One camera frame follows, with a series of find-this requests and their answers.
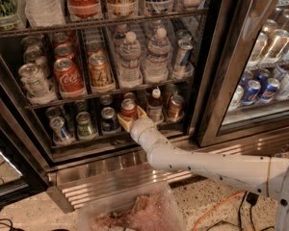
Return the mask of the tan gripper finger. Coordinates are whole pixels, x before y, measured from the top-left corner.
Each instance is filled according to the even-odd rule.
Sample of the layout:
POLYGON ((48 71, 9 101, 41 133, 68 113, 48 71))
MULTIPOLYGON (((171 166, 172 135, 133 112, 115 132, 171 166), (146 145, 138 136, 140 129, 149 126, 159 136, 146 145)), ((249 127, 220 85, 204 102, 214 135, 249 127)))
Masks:
POLYGON ((133 124, 133 119, 131 117, 126 117, 122 114, 118 114, 118 122, 120 123, 121 127, 129 133, 131 131, 131 127, 133 124))
POLYGON ((147 113, 140 107, 137 107, 137 116, 138 118, 146 118, 147 117, 147 113))

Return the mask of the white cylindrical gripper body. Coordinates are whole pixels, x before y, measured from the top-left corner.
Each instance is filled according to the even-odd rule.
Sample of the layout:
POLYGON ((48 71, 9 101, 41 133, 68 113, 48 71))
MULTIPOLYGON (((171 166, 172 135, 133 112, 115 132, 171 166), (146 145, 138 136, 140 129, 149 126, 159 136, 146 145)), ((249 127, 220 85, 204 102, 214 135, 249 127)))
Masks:
POLYGON ((130 136, 143 150, 149 150, 158 141, 159 131, 150 118, 143 117, 133 122, 130 136))

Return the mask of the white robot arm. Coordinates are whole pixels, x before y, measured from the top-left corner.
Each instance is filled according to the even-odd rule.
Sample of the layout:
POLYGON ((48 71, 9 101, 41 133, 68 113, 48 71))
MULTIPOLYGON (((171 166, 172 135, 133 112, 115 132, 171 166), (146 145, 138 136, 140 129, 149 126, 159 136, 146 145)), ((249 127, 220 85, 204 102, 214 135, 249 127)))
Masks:
POLYGON ((224 155, 183 150, 157 129, 143 109, 135 119, 118 115, 120 125, 161 170, 189 170, 278 201, 275 231, 289 231, 289 158, 224 155))

